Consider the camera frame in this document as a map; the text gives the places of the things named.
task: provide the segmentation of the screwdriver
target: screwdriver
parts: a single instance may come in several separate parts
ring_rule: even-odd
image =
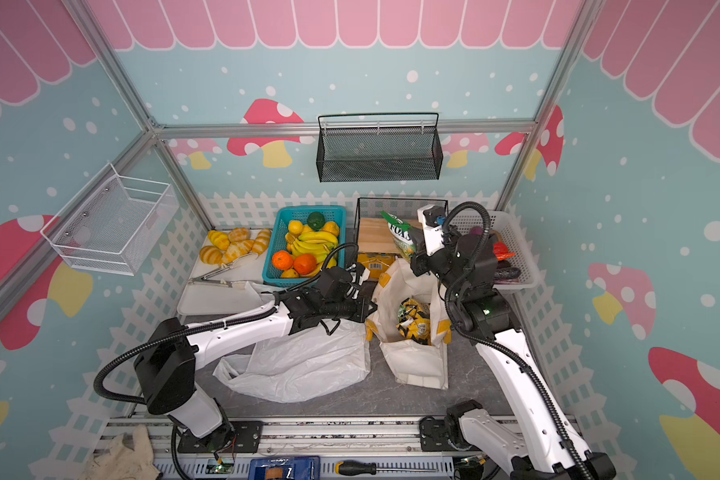
[[[376,475],[376,472],[436,472],[434,468],[378,468],[375,463],[363,463],[356,460],[345,460],[336,464],[336,473],[353,477],[367,473]]]

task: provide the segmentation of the white wire mesh basket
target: white wire mesh basket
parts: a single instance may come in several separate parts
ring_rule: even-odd
[[[72,268],[135,275],[179,202],[171,184],[124,177],[111,164],[108,168],[112,174],[80,206],[62,218],[78,194],[40,232]]]
[[[501,234],[501,239],[509,248],[510,252],[516,255],[509,258],[509,263],[520,269],[520,277],[514,283],[495,283],[496,290],[522,290],[533,288],[539,284],[541,273],[534,262],[528,244],[525,242],[520,227],[512,221],[512,217],[506,212],[489,211],[491,229]],[[480,214],[474,210],[462,210],[451,221],[451,225],[458,228],[461,234],[468,234],[473,226],[482,225]]]

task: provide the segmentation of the teal plastic basket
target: teal plastic basket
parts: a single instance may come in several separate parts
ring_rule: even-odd
[[[312,212],[320,212],[325,218],[326,222],[336,222],[340,229],[338,235],[338,242],[343,244],[346,237],[347,228],[347,211],[343,206],[330,206],[330,205],[313,205],[313,206],[286,206],[281,208],[275,218],[275,227],[272,228],[272,239],[269,242],[269,249],[266,255],[266,264],[264,264],[264,271],[262,278],[264,283],[268,285],[277,286],[292,286],[297,283],[303,282],[303,278],[280,278],[282,274],[281,270],[278,270],[272,266],[272,256],[280,250],[286,249],[286,234],[288,233],[288,224],[291,220],[298,220],[305,224],[307,217]],[[344,253],[346,249],[338,252],[338,258],[336,261],[338,265],[344,267]]]

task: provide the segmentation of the white plastic bag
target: white plastic bag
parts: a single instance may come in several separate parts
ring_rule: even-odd
[[[397,329],[400,303],[411,296],[429,304],[432,345],[405,340]],[[448,355],[443,340],[450,322],[438,294],[438,279],[431,274],[416,276],[408,262],[397,259],[379,278],[373,301],[378,309],[367,322],[382,342],[384,359],[397,382],[447,389]]]
[[[327,320],[329,328],[333,322]],[[231,390],[271,402],[303,402],[365,379],[371,371],[363,324],[342,320],[333,335],[322,326],[258,342],[244,356],[219,360],[213,375]],[[240,370],[245,372],[237,376]]]

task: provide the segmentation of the screwdriver handle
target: screwdriver handle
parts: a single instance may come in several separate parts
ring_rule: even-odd
[[[362,475],[364,473],[376,475],[376,464],[363,463],[356,460],[345,460],[344,462],[336,464],[336,473],[348,477],[354,477],[355,475]]]

